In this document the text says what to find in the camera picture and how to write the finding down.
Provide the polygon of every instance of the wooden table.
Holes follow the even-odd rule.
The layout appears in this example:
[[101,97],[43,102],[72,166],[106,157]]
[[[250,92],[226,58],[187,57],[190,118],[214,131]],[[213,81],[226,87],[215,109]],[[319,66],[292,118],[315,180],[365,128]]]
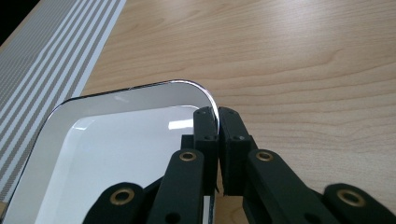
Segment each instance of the wooden table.
[[[396,2],[128,0],[83,94],[199,82],[305,184],[396,213]],[[217,223],[247,223],[217,198]]]

